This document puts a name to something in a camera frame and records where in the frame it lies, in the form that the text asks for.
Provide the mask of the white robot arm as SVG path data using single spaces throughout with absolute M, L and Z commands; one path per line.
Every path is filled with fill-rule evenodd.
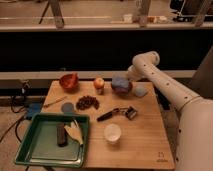
M 203 98 L 157 68 L 156 51 L 133 57 L 130 80 L 149 79 L 181 113 L 175 171 L 213 171 L 213 100 Z

